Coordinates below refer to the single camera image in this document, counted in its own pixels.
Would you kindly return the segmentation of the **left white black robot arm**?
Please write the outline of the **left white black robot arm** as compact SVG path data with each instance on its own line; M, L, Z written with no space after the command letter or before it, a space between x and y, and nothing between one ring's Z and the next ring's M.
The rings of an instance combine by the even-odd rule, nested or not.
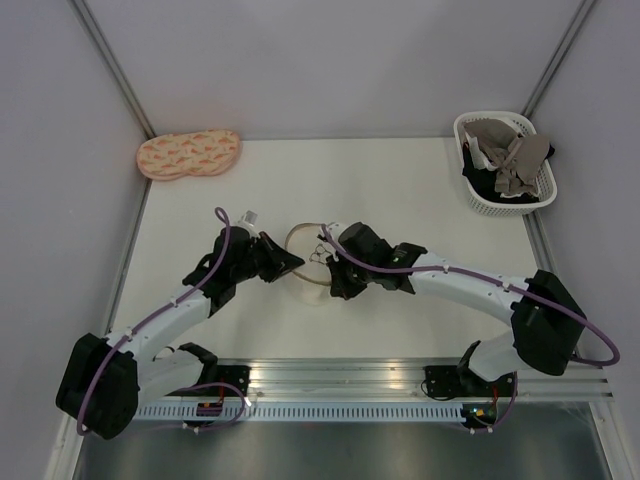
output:
M218 384L215 354L195 343L183 344L165 358L160 352L221 310L240 283L253 278L273 283L304 263L264 232L225 227L165 305L124 331L105 337L87 333L76 341L56 406L75 419L79 435L94 433L109 440L146 403L186 388L209 395Z

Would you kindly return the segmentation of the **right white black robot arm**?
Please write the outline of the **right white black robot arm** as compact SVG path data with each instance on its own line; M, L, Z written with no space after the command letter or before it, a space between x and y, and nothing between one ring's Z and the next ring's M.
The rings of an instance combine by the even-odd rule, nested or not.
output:
M506 333L473 342L453 370L459 388L478 395L521 370L559 377L584 330L583 313L559 278L545 270L513 277L467 269L411 243L390 245L357 222L323 225L320 239L334 250L326 259L330 294L350 300L371 284L410 295L435 295L503 322Z

